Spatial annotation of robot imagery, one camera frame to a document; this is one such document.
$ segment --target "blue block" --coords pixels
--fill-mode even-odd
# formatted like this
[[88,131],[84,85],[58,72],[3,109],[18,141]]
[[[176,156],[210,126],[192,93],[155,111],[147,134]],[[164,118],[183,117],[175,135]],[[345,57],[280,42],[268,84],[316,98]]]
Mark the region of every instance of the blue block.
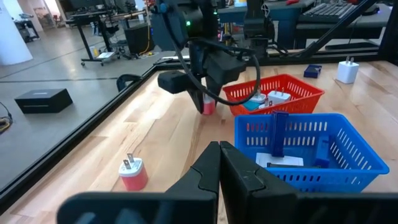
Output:
[[260,103],[255,103],[253,101],[247,101],[243,104],[243,106],[248,109],[249,111],[256,110],[260,106]]
[[322,66],[321,65],[309,65],[307,69],[304,71],[305,78],[318,78],[319,74],[321,74]]
[[289,116],[285,111],[272,112],[272,129],[271,129],[271,154],[275,157],[284,157],[284,138],[286,129],[286,120]]
[[314,166],[329,168],[329,136],[320,136],[317,142]]

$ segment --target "wooden table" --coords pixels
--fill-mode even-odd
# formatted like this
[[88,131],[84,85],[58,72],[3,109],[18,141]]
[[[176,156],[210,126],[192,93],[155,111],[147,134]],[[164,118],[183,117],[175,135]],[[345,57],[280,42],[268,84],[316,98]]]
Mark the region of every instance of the wooden table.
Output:
[[[262,67],[264,77],[289,73],[303,79],[306,65]],[[388,62],[360,63],[354,85],[335,81],[337,64],[323,65],[318,79],[326,93],[315,112],[344,114],[388,164],[367,191],[398,191],[398,69]],[[238,82],[253,80],[248,68]],[[212,116],[197,113],[187,93],[171,95],[153,75],[41,181],[21,197],[0,223],[55,223],[58,206],[84,191],[124,191],[118,168],[126,153],[143,158],[149,175],[145,192],[163,192],[193,164],[210,141],[233,142],[229,108]],[[221,200],[219,223],[226,223]]]

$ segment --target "white wall charger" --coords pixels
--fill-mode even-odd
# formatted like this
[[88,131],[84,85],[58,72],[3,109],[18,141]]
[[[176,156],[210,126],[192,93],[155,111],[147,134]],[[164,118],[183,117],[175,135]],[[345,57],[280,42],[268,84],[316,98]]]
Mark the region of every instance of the white wall charger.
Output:
[[345,62],[339,62],[336,79],[344,84],[354,83],[358,70],[359,65],[354,63],[354,58],[347,57]]
[[261,89],[257,90],[257,93],[250,99],[251,102],[254,103],[264,103],[266,101],[267,96],[261,93]]
[[285,103],[286,101],[290,100],[291,95],[288,93],[284,93],[284,89],[282,91],[273,90],[268,93],[268,100],[272,101],[273,105],[279,103]]

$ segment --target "red basket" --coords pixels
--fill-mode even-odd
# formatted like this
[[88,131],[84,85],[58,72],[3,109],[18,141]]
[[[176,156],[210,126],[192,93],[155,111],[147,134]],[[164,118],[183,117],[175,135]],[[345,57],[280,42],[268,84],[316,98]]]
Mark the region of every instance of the red basket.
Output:
[[[253,91],[254,84],[256,84],[255,80],[226,86],[223,90],[229,101],[238,101],[243,100]],[[288,74],[262,78],[259,88],[261,88],[261,93],[266,95],[272,90],[277,89],[277,91],[282,91],[284,89],[284,92],[289,93],[292,97],[286,103],[254,111],[247,110],[243,105],[230,106],[232,114],[235,116],[244,114],[269,114],[274,110],[287,111],[289,113],[312,113],[319,98],[325,93],[323,90]]]

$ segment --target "black metal frame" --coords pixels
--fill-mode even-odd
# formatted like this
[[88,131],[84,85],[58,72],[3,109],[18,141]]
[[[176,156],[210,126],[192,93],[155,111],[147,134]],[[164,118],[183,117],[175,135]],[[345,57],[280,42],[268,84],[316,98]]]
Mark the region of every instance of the black metal frame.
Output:
[[[394,3],[391,16],[379,48],[329,50],[317,52],[312,57],[280,58],[279,55],[270,54],[270,57],[260,61],[261,66],[267,65],[292,65],[306,63],[335,63],[346,59],[347,56],[355,57],[357,62],[387,60],[398,66],[398,2]],[[16,177],[5,189],[0,191],[0,214],[5,212],[16,200],[36,184],[50,169],[64,158],[75,146],[92,132],[104,119],[106,119],[121,103],[128,99],[138,88],[144,84],[154,73],[162,70],[181,70],[182,66],[176,60],[167,60],[156,63],[145,74],[143,79],[128,86],[113,100],[100,108],[83,124],[61,140],[48,153],[43,155],[34,164],[29,166],[20,176]]]

